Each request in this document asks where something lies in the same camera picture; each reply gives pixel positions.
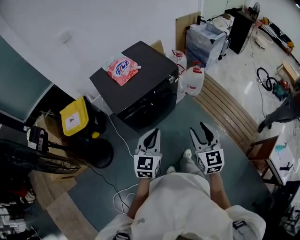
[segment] sleeve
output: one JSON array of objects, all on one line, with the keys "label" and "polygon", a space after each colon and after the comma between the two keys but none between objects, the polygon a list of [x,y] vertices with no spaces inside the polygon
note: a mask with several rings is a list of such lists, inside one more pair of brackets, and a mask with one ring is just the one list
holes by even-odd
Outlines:
[{"label": "sleeve", "polygon": [[225,210],[233,220],[234,240],[261,240],[266,230],[266,222],[256,213],[241,206],[232,206]]},{"label": "sleeve", "polygon": [[117,234],[130,237],[132,223],[133,219],[125,214],[119,214],[99,232],[95,240],[113,240]]}]

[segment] white shirt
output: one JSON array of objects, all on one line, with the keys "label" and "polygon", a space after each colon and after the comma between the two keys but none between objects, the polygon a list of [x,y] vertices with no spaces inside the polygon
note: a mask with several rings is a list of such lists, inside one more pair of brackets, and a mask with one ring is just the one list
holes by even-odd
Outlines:
[{"label": "white shirt", "polygon": [[117,233],[131,240],[244,239],[261,240],[265,221],[241,206],[221,209],[210,199],[206,179],[189,173],[171,173],[153,180],[149,197],[135,219],[118,215],[96,237],[113,239]]}]

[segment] blue logo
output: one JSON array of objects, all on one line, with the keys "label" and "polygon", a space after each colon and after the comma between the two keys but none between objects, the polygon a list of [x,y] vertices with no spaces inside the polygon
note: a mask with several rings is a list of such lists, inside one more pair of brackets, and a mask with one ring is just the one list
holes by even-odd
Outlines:
[{"label": "blue logo", "polygon": [[116,75],[121,75],[126,70],[126,68],[128,68],[128,66],[129,66],[128,60],[124,60],[120,62],[116,67]]}]

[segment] white tabletop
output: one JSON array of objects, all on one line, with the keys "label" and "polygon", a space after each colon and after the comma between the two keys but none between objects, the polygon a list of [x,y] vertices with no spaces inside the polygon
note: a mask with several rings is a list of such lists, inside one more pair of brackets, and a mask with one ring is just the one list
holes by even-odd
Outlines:
[{"label": "white tabletop", "polygon": [[278,182],[282,185],[285,185],[286,182],[290,180],[293,168],[291,168],[290,171],[280,171],[280,167],[286,167],[288,163],[290,163],[289,166],[291,166],[295,163],[289,144],[287,144],[287,146],[280,152],[275,151],[275,147],[277,145],[285,145],[286,142],[285,137],[282,133],[280,133],[268,160],[268,164],[272,172]]}]

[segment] detergent bag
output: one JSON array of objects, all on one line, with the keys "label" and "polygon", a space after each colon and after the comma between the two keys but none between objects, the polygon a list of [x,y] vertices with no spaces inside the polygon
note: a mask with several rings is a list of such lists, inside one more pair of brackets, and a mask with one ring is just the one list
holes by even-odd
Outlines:
[{"label": "detergent bag", "polygon": [[137,63],[122,53],[108,60],[102,68],[121,86],[138,71]]}]

